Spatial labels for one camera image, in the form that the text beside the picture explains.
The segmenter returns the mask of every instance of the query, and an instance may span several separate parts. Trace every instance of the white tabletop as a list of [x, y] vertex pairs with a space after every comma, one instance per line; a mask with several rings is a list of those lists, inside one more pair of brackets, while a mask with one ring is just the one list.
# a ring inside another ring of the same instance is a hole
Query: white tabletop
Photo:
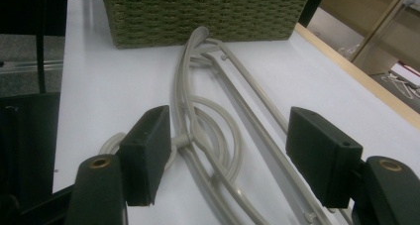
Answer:
[[[228, 47], [286, 118], [291, 106], [315, 111], [363, 145], [363, 159], [391, 157], [420, 174], [419, 131], [297, 33], [288, 41], [230, 43]], [[147, 110], [171, 104], [181, 51], [181, 46], [117, 50], [103, 2], [68, 0], [54, 191], [73, 184], [80, 163], [97, 155], [112, 135], [129, 132]], [[266, 119], [246, 85], [234, 80], [284, 149], [285, 136]], [[218, 101], [246, 131], [241, 115], [210, 70], [194, 70], [192, 81], [194, 92]], [[244, 134], [246, 155], [239, 187], [272, 224], [299, 224], [252, 136]], [[244, 223], [252, 223], [238, 206], [234, 210]], [[129, 219], [130, 224], [219, 223], [180, 156], [163, 175], [156, 205], [129, 208]]]

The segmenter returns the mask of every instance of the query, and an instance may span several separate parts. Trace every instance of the white table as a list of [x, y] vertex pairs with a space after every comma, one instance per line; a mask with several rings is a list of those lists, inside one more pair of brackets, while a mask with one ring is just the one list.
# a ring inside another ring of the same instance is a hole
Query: white table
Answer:
[[[109, 137], [127, 133], [148, 109], [171, 103], [174, 70], [182, 51], [181, 46], [117, 50], [102, 1], [68, 0], [67, 9], [54, 191], [73, 184], [80, 163], [97, 155]], [[392, 96], [381, 89], [367, 90], [358, 81], [364, 86], [370, 81], [355, 80], [355, 74], [349, 74], [352, 69], [338, 67], [337, 56], [325, 54], [325, 47], [319, 52], [307, 42], [309, 34], [301, 27], [297, 30], [300, 34], [294, 32], [288, 41], [231, 43], [228, 47], [286, 118], [291, 106], [316, 111], [365, 147], [363, 159], [391, 157], [419, 175], [420, 134], [413, 125], [420, 121], [416, 116], [407, 122], [404, 117], [413, 117], [404, 113], [404, 106], [399, 102], [386, 105], [386, 100], [394, 102]], [[235, 81], [243, 92], [249, 92], [241, 80]], [[197, 94], [218, 101], [241, 122], [210, 70], [196, 70], [193, 85]], [[266, 119], [253, 95], [246, 97], [284, 149], [285, 136]], [[402, 113], [395, 112], [395, 107]], [[253, 138], [248, 134], [244, 138], [246, 155], [238, 185], [271, 223], [299, 224]], [[251, 224], [238, 206], [234, 210], [244, 223]], [[163, 175], [156, 205], [129, 208], [129, 219], [130, 224], [219, 223], [180, 156]], [[332, 222], [339, 223], [334, 217]]]

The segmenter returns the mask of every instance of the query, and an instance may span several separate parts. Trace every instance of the woven basket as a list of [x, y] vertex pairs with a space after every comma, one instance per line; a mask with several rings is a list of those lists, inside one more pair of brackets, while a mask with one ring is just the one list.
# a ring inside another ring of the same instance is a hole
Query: woven basket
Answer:
[[307, 0], [104, 0], [117, 48], [183, 45], [205, 26], [225, 42], [286, 40]]

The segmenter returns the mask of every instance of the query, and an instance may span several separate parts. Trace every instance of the green woven basket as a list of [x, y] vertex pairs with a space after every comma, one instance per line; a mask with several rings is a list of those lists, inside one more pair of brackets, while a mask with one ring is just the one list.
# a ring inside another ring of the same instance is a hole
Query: green woven basket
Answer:
[[183, 45], [205, 26], [225, 42], [286, 40], [307, 0], [104, 0], [120, 49]]

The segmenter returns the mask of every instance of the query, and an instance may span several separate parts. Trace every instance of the wicker basket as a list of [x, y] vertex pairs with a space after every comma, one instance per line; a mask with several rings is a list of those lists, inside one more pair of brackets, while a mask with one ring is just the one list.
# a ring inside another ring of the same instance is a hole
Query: wicker basket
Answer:
[[117, 48], [183, 45], [198, 26], [225, 42], [286, 40], [307, 0], [104, 0]]

